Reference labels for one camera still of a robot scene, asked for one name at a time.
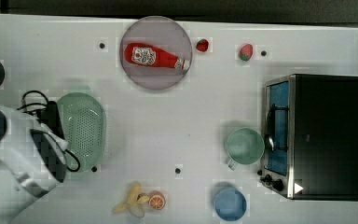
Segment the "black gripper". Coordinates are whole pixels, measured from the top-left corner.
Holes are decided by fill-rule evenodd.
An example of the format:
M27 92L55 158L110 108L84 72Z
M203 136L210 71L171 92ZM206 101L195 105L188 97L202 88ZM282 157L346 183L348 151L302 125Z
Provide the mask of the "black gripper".
M36 115L39 121L41 123L46 124L53 131L54 134L56 134L61 139L64 138L61 118L56 102L49 101L46 108L37 112Z

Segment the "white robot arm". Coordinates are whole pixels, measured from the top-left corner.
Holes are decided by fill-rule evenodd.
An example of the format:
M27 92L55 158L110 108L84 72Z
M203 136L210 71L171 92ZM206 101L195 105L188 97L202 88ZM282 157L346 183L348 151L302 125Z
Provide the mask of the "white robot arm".
M59 186L68 143L39 118L0 106L0 224Z

